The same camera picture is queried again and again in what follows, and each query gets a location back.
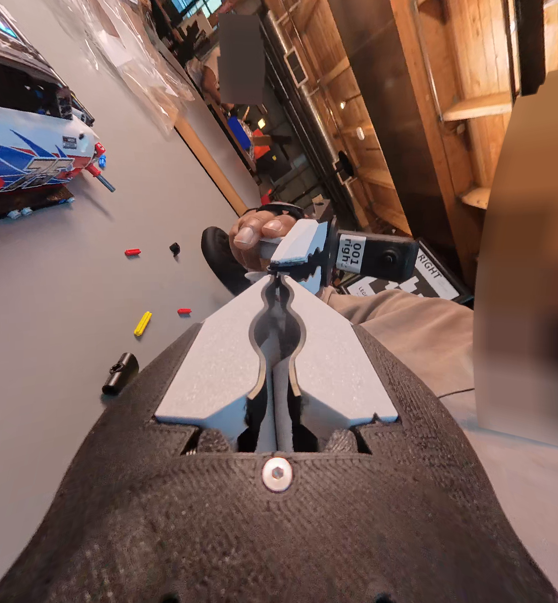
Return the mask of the clear plastic bag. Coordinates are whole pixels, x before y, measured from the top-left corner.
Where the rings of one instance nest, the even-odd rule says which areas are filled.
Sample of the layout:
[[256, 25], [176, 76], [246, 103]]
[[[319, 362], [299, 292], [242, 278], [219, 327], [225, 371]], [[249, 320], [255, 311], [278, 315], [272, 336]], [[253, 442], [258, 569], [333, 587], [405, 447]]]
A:
[[195, 93], [156, 37], [145, 1], [48, 1], [58, 23], [96, 70], [105, 68], [130, 91], [165, 138]]

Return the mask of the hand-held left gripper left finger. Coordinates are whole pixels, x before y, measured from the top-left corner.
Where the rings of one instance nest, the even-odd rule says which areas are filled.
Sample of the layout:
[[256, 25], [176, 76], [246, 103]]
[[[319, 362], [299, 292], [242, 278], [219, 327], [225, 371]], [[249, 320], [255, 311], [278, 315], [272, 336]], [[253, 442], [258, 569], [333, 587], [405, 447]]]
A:
[[154, 417], [216, 429], [234, 450], [275, 452], [274, 279], [267, 275], [200, 327]]

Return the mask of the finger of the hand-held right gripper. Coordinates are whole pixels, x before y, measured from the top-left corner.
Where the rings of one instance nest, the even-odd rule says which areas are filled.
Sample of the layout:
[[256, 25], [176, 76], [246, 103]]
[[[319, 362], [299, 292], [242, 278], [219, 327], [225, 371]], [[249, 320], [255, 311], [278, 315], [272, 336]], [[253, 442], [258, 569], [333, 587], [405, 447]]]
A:
[[271, 265], [302, 265], [322, 251], [328, 236], [328, 222], [298, 220], [283, 237], [270, 258]]
[[323, 254], [311, 254], [296, 267], [296, 281], [313, 295], [326, 286], [327, 258]]

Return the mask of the lego race car model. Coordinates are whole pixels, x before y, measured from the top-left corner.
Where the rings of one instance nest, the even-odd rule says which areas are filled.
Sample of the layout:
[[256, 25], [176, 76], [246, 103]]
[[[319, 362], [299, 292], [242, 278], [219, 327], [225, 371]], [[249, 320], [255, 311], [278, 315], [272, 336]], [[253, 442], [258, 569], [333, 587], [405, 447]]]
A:
[[102, 175], [94, 118], [0, 5], [0, 220], [72, 203], [69, 183]]

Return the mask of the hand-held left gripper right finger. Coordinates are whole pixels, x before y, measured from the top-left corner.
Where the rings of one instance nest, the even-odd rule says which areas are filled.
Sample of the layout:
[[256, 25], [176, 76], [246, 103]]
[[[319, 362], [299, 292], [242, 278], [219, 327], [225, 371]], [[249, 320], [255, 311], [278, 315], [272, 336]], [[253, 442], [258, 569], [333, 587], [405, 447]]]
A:
[[367, 453], [358, 429], [398, 418], [353, 325], [288, 276], [279, 362], [279, 451]]

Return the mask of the person's right forearm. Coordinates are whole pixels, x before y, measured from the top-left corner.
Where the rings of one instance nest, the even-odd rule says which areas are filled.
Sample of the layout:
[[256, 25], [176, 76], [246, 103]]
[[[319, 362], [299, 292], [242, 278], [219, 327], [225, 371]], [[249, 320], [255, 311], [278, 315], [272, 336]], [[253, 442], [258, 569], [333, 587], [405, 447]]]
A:
[[471, 309], [401, 290], [355, 297], [327, 287], [318, 297], [353, 325], [363, 327], [436, 397], [473, 397]]

